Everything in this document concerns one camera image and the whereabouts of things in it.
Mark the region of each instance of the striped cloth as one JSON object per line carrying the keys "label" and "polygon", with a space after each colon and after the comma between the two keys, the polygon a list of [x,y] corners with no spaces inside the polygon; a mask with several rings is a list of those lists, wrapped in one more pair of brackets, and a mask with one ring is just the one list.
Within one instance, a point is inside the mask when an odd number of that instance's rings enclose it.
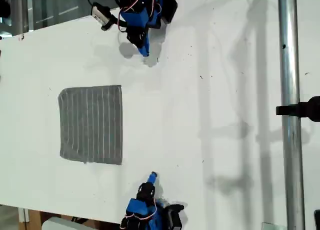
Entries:
{"label": "striped cloth", "polygon": [[121,86],[64,89],[60,108],[60,156],[73,161],[121,165]]}

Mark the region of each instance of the white tabletop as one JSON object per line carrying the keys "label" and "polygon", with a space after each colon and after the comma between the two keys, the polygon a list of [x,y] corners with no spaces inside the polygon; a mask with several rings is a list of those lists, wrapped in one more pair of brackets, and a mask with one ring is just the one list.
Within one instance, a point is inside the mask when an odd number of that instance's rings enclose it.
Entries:
{"label": "white tabletop", "polygon": [[[0,41],[1,204],[120,222],[156,171],[158,197],[184,203],[185,229],[286,225],[277,0],[177,1],[145,59],[91,17]],[[319,95],[319,12],[298,0],[302,100]],[[116,84],[122,165],[62,159],[61,90]],[[315,229],[320,125],[303,120],[302,132]]]}

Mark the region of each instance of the metal pole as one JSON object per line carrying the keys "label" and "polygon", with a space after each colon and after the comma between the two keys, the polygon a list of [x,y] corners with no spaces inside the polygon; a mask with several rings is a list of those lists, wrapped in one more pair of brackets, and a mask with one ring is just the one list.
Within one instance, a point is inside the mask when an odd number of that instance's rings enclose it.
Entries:
{"label": "metal pole", "polygon": [[[300,101],[297,0],[278,0],[282,105]],[[301,121],[282,117],[288,230],[305,230]]]}

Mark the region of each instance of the black bracket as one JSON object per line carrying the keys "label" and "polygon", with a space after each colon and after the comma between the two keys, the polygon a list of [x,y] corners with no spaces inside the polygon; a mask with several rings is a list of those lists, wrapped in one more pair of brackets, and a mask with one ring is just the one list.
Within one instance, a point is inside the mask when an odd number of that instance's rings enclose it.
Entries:
{"label": "black bracket", "polygon": [[320,122],[320,96],[312,97],[308,102],[299,102],[288,106],[278,106],[277,116],[308,117],[311,121]]}

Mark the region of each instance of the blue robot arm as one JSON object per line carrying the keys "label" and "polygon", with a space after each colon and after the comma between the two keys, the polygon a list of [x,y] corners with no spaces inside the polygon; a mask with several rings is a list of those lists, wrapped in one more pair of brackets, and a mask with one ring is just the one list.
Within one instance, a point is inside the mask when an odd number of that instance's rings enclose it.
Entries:
{"label": "blue robot arm", "polygon": [[136,198],[126,208],[120,229],[127,230],[180,230],[179,212],[184,206],[176,204],[166,208],[156,202],[155,186],[157,174],[152,172],[147,182],[141,184]]}
{"label": "blue robot arm", "polygon": [[113,24],[125,27],[127,39],[134,44],[143,56],[149,56],[149,28],[159,29],[161,18],[170,23],[176,13],[176,0],[115,0],[120,7],[121,21],[110,13],[110,8],[98,3],[92,5],[92,16],[102,24],[102,30]]}

